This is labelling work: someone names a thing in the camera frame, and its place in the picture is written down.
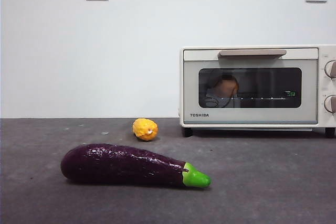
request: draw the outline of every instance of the oven control dial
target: oven control dial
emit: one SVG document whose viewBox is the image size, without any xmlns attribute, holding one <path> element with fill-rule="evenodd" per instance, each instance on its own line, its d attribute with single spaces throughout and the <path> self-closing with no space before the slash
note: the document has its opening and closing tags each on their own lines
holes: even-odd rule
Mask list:
<svg viewBox="0 0 336 224">
<path fill-rule="evenodd" d="M 324 107 L 331 113 L 336 112 L 336 95 L 327 97 L 324 101 Z"/>
<path fill-rule="evenodd" d="M 329 61 L 326 64 L 324 71 L 330 78 L 336 78 L 336 61 Z"/>
</svg>

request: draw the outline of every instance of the gray floor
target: gray floor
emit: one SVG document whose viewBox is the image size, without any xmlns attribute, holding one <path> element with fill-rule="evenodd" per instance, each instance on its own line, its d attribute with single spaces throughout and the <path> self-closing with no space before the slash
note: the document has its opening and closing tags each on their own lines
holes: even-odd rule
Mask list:
<svg viewBox="0 0 336 224">
<path fill-rule="evenodd" d="M 322 132 L 183 138 L 177 119 L 156 121 L 159 137 L 140 142 L 133 119 L 2 120 L 2 223 L 336 223 L 336 140 Z M 213 182 L 208 189 L 72 184 L 59 165 L 82 143 L 189 161 Z"/>
</svg>

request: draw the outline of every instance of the glass window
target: glass window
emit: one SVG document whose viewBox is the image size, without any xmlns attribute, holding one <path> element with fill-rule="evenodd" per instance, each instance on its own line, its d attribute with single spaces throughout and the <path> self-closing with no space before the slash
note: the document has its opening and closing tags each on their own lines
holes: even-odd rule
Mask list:
<svg viewBox="0 0 336 224">
<path fill-rule="evenodd" d="M 203 108 L 298 108 L 299 68 L 204 68 L 198 74 Z"/>
</svg>

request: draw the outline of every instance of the eggplant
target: eggplant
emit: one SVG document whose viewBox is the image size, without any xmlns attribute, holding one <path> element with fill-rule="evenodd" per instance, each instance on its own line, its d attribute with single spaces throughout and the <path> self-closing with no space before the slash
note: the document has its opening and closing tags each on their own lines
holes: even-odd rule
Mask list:
<svg viewBox="0 0 336 224">
<path fill-rule="evenodd" d="M 86 144 L 61 162 L 63 175 L 77 183 L 207 187 L 210 178 L 188 162 L 130 146 Z"/>
</svg>

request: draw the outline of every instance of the toaster oven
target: toaster oven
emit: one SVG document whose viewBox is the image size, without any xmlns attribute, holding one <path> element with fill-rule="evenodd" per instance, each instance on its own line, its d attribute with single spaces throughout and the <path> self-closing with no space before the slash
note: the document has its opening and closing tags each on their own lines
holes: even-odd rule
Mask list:
<svg viewBox="0 0 336 224">
<path fill-rule="evenodd" d="M 336 127 L 336 45 L 185 47 L 180 125 L 311 130 Z"/>
</svg>

